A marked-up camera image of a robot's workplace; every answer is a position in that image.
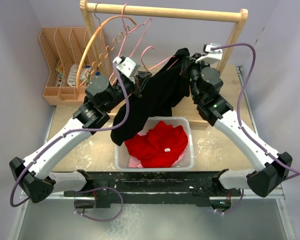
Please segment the black t shirt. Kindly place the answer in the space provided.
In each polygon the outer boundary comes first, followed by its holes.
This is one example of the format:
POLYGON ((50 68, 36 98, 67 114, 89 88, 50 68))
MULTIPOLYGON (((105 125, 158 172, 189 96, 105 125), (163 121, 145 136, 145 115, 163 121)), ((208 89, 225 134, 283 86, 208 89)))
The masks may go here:
POLYGON ((180 76, 182 60, 189 56, 188 48, 178 49, 174 57, 148 80, 140 97, 130 95, 127 120, 110 133, 116 145, 121 146, 132 139, 144 128, 149 117, 171 117, 172 108, 190 96, 190 80, 180 76))

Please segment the pink wire hanger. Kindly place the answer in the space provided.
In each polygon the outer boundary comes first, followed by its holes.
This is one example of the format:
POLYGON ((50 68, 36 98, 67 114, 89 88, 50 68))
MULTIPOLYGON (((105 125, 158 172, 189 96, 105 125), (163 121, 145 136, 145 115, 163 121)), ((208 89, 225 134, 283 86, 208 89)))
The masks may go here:
POLYGON ((123 38, 119 41, 121 47, 124 46, 126 38, 129 34, 137 30, 141 25, 137 25, 136 22, 131 18, 131 16, 146 16, 150 12, 149 7, 134 6, 129 4, 118 5, 118 4, 105 4, 105 3, 89 3, 87 0, 80 1, 80 10, 85 21, 88 36, 90 37, 89 42, 82 54, 80 63, 78 65, 78 72, 76 75, 76 85, 75 87, 80 88, 87 79, 80 81, 80 73, 84 65, 84 61, 88 55, 90 49, 93 50, 94 56, 96 57, 95 67, 103 72, 102 61, 106 59, 109 55, 109 51, 112 51, 115 46, 106 46, 103 49, 105 54, 99 53, 97 49, 97 44, 95 43, 96 37, 100 34, 103 27, 110 21, 120 18, 123 24, 123 38), (95 26, 95 21, 93 20, 93 14, 113 14, 112 17, 107 18, 104 22, 99 24, 99 27, 95 26))
POLYGON ((165 64, 169 60, 175 59, 177 57, 176 55, 170 55, 165 58, 149 57, 148 53, 154 50, 156 50, 156 48, 150 45, 143 50, 140 56, 140 63, 147 72, 151 72, 160 65, 165 64))

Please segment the orange hanger with metal hook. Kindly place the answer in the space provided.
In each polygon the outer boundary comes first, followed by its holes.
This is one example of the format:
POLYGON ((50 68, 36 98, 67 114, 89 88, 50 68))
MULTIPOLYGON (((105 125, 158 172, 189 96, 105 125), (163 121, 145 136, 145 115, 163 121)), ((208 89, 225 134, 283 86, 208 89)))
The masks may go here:
POLYGON ((110 53, 117 46, 120 46, 118 55, 121 55, 128 35, 137 29, 137 23, 132 17, 121 13, 119 15, 114 15, 107 18, 105 21, 101 22, 99 26, 96 26, 93 14, 97 12, 97 6, 97 4, 94 4, 91 6, 91 8, 89 8, 89 2, 87 0, 81 0, 79 2, 79 7, 85 22, 89 41, 78 64, 78 72, 82 70, 84 61, 86 60, 89 51, 92 51, 95 61, 90 64, 91 71, 89 75, 92 76, 94 72, 99 70, 102 75, 109 77, 109 81, 113 85, 116 83, 117 78, 114 76, 113 67, 110 66, 110 53), (106 45, 106 42, 103 41, 103 29, 106 24, 115 19, 122 20, 123 31, 119 33, 118 38, 114 38, 112 40, 110 45, 106 45))

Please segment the pink tank top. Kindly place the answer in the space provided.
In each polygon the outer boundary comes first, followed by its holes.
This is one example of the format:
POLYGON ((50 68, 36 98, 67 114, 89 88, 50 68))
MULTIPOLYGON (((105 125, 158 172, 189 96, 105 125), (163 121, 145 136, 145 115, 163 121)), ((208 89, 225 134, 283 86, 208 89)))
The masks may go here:
MULTIPOLYGON (((186 151, 184 150, 180 156, 178 157, 178 159, 173 163, 172 167, 176 166, 178 162, 181 161, 181 159, 185 156, 186 151)), ((129 168, 139 168, 142 169, 143 165, 141 163, 140 160, 138 160, 136 157, 131 157, 128 161, 128 167, 129 168)))

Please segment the red t shirt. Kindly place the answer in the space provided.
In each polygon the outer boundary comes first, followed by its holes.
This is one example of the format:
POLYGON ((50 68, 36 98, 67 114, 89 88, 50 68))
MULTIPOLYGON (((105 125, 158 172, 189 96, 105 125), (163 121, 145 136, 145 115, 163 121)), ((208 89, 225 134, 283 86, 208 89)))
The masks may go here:
POLYGON ((181 125, 173 127, 160 121, 145 134, 126 140, 131 157, 141 161, 143 168, 171 168, 188 145, 188 136, 181 125))

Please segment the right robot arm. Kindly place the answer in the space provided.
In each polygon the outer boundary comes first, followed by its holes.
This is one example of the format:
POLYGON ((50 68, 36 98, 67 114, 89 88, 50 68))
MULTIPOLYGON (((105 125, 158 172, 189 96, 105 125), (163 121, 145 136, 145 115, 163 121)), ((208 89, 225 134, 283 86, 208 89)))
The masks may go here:
POLYGON ((220 94, 224 84, 221 74, 207 59, 199 53, 185 56, 180 76, 189 80, 191 97, 201 118, 227 136, 252 165, 250 169, 220 171, 213 178, 212 190, 223 196, 230 189, 250 189, 265 198, 287 178, 285 166, 291 166, 293 158, 270 147, 241 120, 238 110, 220 94))

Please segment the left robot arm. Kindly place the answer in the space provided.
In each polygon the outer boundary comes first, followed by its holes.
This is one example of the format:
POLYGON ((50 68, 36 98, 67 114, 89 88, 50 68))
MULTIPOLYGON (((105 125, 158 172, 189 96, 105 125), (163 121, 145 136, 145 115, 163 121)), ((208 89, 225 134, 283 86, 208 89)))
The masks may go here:
POLYGON ((15 185, 20 186, 33 203, 39 203, 55 192, 75 191, 81 196, 91 194, 93 184, 84 171, 57 173, 52 171, 53 168, 81 142, 95 132, 104 131, 103 126, 110 119, 111 110, 128 95, 138 94, 151 76, 146 71, 139 71, 131 78, 120 73, 121 79, 114 85, 105 76, 94 78, 85 89, 83 104, 55 136, 34 153, 10 161, 15 185))

